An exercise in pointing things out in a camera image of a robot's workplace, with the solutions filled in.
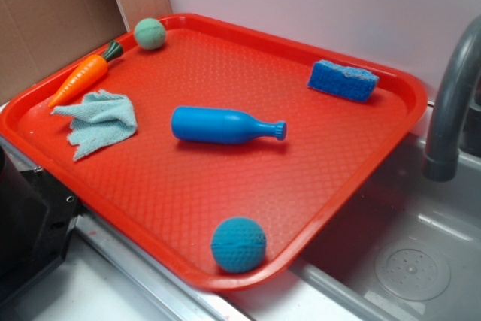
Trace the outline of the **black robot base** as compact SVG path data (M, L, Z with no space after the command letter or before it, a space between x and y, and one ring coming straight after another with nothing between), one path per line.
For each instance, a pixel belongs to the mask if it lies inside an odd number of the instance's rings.
M50 172L19 171L1 151L1 303L60 265L78 197Z

